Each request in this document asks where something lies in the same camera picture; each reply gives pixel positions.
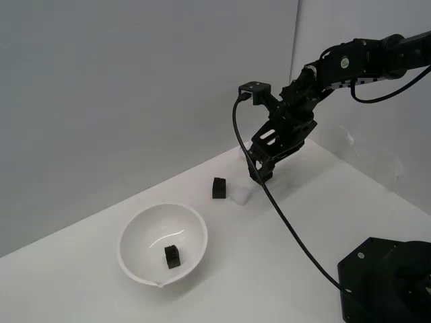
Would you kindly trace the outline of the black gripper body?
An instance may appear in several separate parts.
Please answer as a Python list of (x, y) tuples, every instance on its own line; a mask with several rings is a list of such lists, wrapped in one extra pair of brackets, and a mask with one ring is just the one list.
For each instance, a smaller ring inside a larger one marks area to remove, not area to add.
[(258, 162), (273, 158), (274, 162), (299, 148), (316, 127), (314, 108), (329, 92), (322, 88), (314, 65), (305, 66), (297, 79), (283, 87), (278, 100), (271, 86), (251, 86), (253, 105), (263, 105), (269, 120), (252, 137), (251, 157)]

